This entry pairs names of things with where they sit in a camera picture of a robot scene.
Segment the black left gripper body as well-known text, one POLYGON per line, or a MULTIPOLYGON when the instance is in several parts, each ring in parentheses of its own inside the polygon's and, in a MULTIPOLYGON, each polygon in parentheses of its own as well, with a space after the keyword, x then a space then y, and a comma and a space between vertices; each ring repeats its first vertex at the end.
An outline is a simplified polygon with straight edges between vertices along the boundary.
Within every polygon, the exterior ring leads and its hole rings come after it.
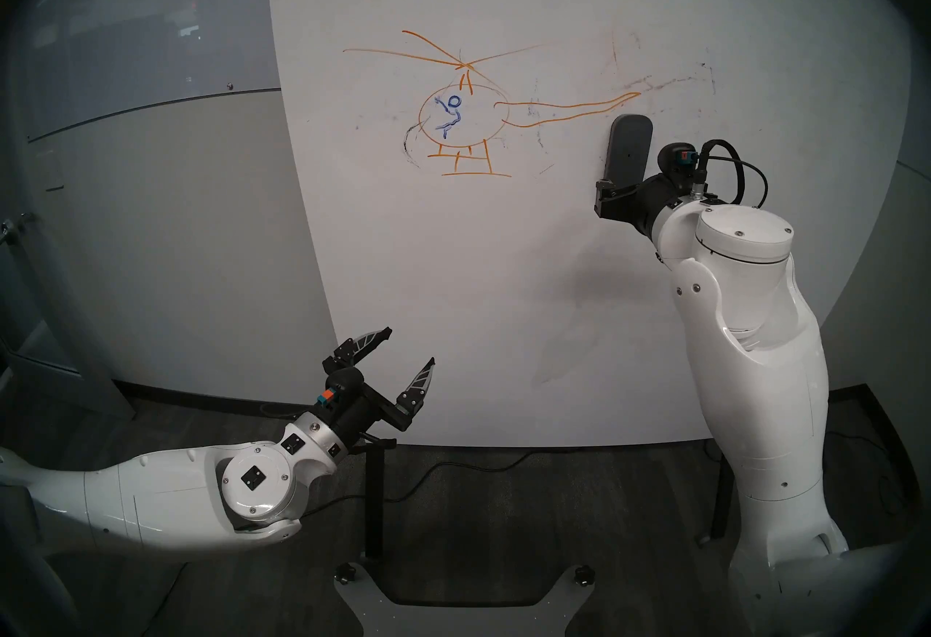
POLYGON ((372 391, 364 383, 328 383, 332 392, 328 406, 328 426, 347 447, 355 446, 363 434, 383 420, 383 398, 371 397, 372 391))

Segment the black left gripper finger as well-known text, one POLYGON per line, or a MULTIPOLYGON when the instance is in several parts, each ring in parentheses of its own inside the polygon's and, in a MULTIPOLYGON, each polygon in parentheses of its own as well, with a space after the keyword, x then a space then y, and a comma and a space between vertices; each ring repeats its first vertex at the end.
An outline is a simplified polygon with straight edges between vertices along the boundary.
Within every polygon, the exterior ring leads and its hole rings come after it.
POLYGON ((412 424, 417 413, 423 408, 426 395, 429 391, 432 375, 436 366, 436 360, 430 360, 418 372, 409 386, 403 390, 396 399, 396 409, 400 416, 399 425, 396 429, 406 431, 412 424))
POLYGON ((341 345, 337 346, 331 356, 324 359, 324 372, 333 373, 357 365, 378 348, 379 344, 389 340, 391 334, 391 328, 384 328, 381 331, 366 333, 357 338, 346 339, 341 345))

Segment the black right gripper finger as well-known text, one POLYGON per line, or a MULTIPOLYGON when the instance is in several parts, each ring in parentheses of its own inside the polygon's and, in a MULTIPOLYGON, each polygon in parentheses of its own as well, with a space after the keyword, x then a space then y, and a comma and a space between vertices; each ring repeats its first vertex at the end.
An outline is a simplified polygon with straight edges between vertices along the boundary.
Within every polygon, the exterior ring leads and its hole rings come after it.
POLYGON ((640 213, 638 193, 640 183, 619 187, 614 182, 602 179, 595 184, 594 211, 600 219, 615 222, 633 222, 640 213))

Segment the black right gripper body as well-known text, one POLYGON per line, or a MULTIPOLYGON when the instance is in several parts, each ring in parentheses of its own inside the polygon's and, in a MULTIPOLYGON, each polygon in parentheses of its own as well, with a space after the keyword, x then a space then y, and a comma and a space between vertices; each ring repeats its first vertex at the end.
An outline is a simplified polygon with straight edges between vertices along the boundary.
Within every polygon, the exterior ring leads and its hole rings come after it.
POLYGON ((630 223, 642 236, 653 240, 656 220, 665 208, 682 201, 684 190, 668 175, 658 173, 637 188, 630 211, 630 223))

